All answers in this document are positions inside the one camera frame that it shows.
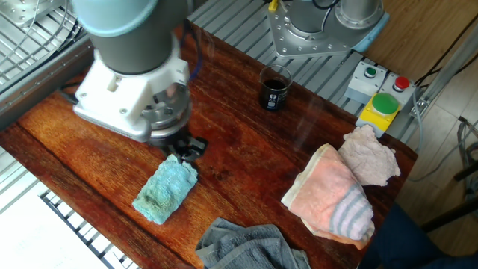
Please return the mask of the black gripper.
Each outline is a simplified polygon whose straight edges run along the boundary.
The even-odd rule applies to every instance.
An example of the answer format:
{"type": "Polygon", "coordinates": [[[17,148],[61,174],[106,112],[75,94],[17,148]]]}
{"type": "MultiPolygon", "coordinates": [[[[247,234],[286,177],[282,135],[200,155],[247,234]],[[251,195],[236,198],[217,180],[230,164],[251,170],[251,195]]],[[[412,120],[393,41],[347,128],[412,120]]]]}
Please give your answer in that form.
{"type": "Polygon", "coordinates": [[[207,149],[208,141],[202,137],[190,136],[186,125],[166,137],[152,137],[149,145],[158,148],[162,155],[174,155],[179,163],[193,162],[194,157],[202,157],[207,149]]]}

